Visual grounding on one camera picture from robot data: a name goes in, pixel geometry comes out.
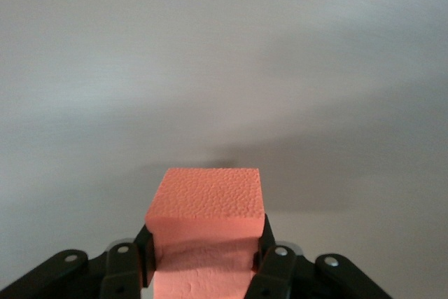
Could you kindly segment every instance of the foam block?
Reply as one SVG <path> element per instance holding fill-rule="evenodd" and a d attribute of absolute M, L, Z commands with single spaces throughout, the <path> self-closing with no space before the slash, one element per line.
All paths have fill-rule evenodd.
<path fill-rule="evenodd" d="M 169 169 L 145 220 L 155 299 L 244 297 L 265 220 L 257 169 Z"/>

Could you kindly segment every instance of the gray surface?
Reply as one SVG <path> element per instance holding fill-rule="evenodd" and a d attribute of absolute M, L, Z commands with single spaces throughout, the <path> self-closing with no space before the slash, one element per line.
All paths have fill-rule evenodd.
<path fill-rule="evenodd" d="M 259 167 L 278 239 L 448 297 L 448 0 L 0 0 L 0 286 Z"/>

